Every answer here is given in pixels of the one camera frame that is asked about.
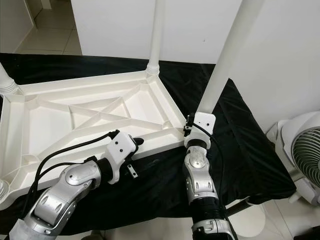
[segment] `white pole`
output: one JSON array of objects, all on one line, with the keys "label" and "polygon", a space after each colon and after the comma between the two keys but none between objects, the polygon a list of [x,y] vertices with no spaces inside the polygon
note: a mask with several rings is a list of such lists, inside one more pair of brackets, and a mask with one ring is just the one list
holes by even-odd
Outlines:
[{"label": "white pole", "polygon": [[9,77],[6,70],[0,62],[0,94],[10,94],[17,90],[18,86],[15,81]]},{"label": "white pole", "polygon": [[197,112],[212,113],[229,79],[229,71],[244,45],[265,0],[242,0]]},{"label": "white pole", "polygon": [[155,0],[150,58],[146,66],[146,72],[150,75],[157,75],[159,73],[159,57],[165,19],[165,7],[165,0]]}]

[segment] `black cloth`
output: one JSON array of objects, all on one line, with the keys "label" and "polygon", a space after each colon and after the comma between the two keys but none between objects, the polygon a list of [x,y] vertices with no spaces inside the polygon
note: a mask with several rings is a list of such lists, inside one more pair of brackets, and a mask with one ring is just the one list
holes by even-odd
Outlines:
[{"label": "black cloth", "polygon": [[[0,61],[19,85],[141,71],[147,60],[95,56],[0,54]],[[160,62],[160,79],[182,114],[197,110],[214,65]],[[222,201],[253,196],[258,204],[282,199],[296,189],[270,142],[256,123],[235,84],[228,80],[214,111],[214,135],[223,152]],[[117,184],[102,184],[81,200],[62,234],[106,230],[153,219],[188,217],[182,171],[186,149],[178,147],[132,163],[135,180],[123,169]],[[212,144],[208,152],[218,190],[222,159]],[[20,215],[25,196],[0,211],[0,234],[7,234]]]}]

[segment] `electric fan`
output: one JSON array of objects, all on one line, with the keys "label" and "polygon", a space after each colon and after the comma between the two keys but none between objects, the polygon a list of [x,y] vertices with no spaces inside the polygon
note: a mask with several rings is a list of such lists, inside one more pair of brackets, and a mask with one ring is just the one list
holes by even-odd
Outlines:
[{"label": "electric fan", "polygon": [[266,134],[294,181],[299,197],[320,205],[320,111],[278,121]]}]

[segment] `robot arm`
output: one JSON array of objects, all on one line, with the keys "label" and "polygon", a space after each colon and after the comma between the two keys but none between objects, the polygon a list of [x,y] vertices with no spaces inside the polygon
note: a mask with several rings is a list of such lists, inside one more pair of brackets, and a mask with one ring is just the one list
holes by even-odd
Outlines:
[{"label": "robot arm", "polygon": [[211,142],[204,131],[211,135],[215,121],[213,114],[197,112],[188,117],[184,127],[187,152],[183,167],[194,240],[235,240],[209,174],[210,163],[206,157]]},{"label": "robot arm", "polygon": [[102,159],[89,157],[85,163],[65,168],[58,183],[48,188],[33,205],[24,220],[19,219],[10,231],[11,240],[54,240],[67,224],[77,203],[101,180],[119,181],[121,165],[137,150],[143,139],[132,139],[118,132],[106,146]]}]

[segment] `fan grille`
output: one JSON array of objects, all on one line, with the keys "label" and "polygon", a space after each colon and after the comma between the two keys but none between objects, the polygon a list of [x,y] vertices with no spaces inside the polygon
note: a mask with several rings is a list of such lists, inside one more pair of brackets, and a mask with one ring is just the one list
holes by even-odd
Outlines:
[{"label": "fan grille", "polygon": [[302,132],[292,146],[296,166],[315,185],[320,187],[320,128]]}]

